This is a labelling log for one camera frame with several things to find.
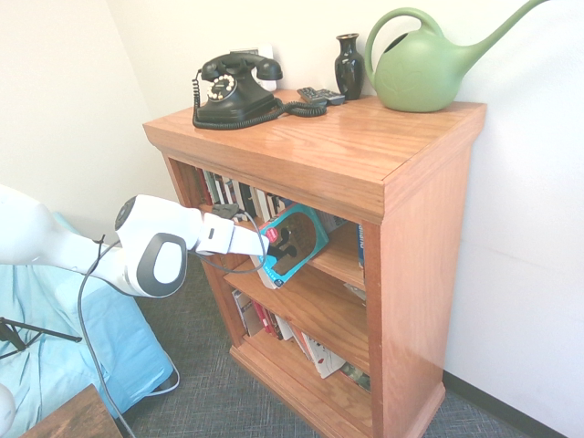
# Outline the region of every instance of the watering can handle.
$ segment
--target watering can handle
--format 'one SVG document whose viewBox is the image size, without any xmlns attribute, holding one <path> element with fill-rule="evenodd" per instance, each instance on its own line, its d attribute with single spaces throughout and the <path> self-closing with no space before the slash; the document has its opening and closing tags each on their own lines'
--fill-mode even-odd
<svg viewBox="0 0 584 438">
<path fill-rule="evenodd" d="M 375 24 L 371 32 L 369 33 L 369 37 L 367 38 L 367 44 L 365 45 L 365 71 L 367 72 L 367 76 L 371 84 L 375 84 L 374 81 L 374 72 L 373 72 L 373 62 L 371 61 L 371 54 L 373 51 L 373 42 L 375 41 L 375 37 L 380 32 L 381 28 L 393 18 L 398 16 L 411 16 L 413 18 L 417 18 L 422 23 L 420 27 L 421 30 L 429 31 L 437 36 L 442 36 L 442 29 L 438 26 L 438 23 L 426 14 L 425 12 L 421 11 L 420 9 L 416 9 L 413 7 L 401 7 L 399 9 L 395 9 L 382 18 Z"/>
</svg>

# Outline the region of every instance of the wooden bookshelf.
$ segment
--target wooden bookshelf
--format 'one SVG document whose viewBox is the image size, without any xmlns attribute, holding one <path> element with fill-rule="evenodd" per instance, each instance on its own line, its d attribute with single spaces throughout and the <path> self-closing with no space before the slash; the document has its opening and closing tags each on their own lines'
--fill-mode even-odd
<svg viewBox="0 0 584 438">
<path fill-rule="evenodd" d="M 278 290 L 256 274 L 203 264 L 234 359 L 323 436 L 420 438 L 445 393 L 466 180 L 485 105 L 414 114 L 368 97 L 323 117 L 283 116 L 237 131 L 196 130 L 192 115 L 185 109 L 144 125 L 183 205 L 202 202 L 199 168 L 350 221 Z M 355 224 L 363 226 L 364 270 Z M 251 267 L 238 255 L 214 261 Z M 366 308 L 343 283 L 366 291 Z M 322 380 L 293 342 L 248 337 L 234 287 L 368 372 L 371 393 L 339 373 Z"/>
</svg>

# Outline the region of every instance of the rotary dial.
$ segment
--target rotary dial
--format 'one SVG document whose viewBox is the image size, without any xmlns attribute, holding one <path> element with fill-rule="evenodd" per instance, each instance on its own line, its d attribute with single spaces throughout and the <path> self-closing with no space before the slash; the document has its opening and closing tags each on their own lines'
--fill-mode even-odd
<svg viewBox="0 0 584 438">
<path fill-rule="evenodd" d="M 216 78 L 207 90 L 209 100 L 220 101 L 228 98 L 237 88 L 237 81 L 231 75 Z"/>
</svg>

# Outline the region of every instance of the gray carpet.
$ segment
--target gray carpet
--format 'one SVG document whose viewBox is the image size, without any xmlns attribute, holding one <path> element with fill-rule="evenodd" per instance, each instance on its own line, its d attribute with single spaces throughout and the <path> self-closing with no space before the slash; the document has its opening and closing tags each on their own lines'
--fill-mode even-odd
<svg viewBox="0 0 584 438">
<path fill-rule="evenodd" d="M 138 438 L 319 438 L 310 426 L 240 368 L 201 262 L 192 258 L 182 289 L 138 303 L 181 373 L 173 392 L 146 398 L 124 417 Z M 424 438 L 524 435 L 447 392 Z"/>
</svg>

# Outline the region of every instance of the black tripod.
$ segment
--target black tripod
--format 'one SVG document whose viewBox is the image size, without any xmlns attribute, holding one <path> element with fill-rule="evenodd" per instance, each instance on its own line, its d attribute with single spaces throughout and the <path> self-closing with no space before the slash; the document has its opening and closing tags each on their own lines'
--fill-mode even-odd
<svg viewBox="0 0 584 438">
<path fill-rule="evenodd" d="M 20 339 L 18 332 L 16 331 L 16 327 L 20 327 L 21 329 L 28 329 L 32 331 L 36 331 L 37 334 L 28 342 L 25 343 L 23 340 Z M 53 330 L 47 330 L 41 327 L 30 326 L 28 324 L 24 324 L 22 322 L 11 321 L 10 319 L 0 317 L 0 340 L 7 340 L 12 345 L 16 347 L 16 350 L 7 353 L 3 356 L 0 356 L 0 359 L 7 358 L 8 356 L 12 356 L 13 354 L 17 354 L 19 351 L 24 351 L 27 347 L 40 338 L 40 335 L 45 333 L 46 335 L 56 336 L 58 338 L 72 340 L 74 342 L 80 342 L 81 338 L 76 336 L 66 335 L 65 333 L 59 333 Z"/>
</svg>

